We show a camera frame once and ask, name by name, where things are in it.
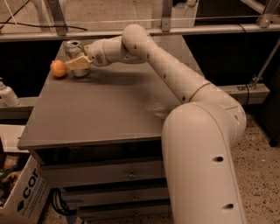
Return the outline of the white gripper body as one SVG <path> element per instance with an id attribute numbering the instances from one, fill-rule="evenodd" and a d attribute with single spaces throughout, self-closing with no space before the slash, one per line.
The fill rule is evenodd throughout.
<path id="1" fill-rule="evenodd" d="M 104 42 L 104 39 L 96 40 L 90 44 L 86 52 L 86 55 L 92 60 L 92 64 L 96 67 L 105 67 L 107 65 L 107 59 L 103 49 Z"/>

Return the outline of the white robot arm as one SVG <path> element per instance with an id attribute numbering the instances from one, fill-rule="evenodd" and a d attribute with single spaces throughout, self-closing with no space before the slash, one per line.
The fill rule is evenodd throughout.
<path id="1" fill-rule="evenodd" d="M 162 49 L 140 25 L 97 40 L 71 70 L 148 63 L 180 104 L 164 120 L 162 153 L 174 224 L 247 224 L 231 148 L 246 129 L 242 105 Z"/>

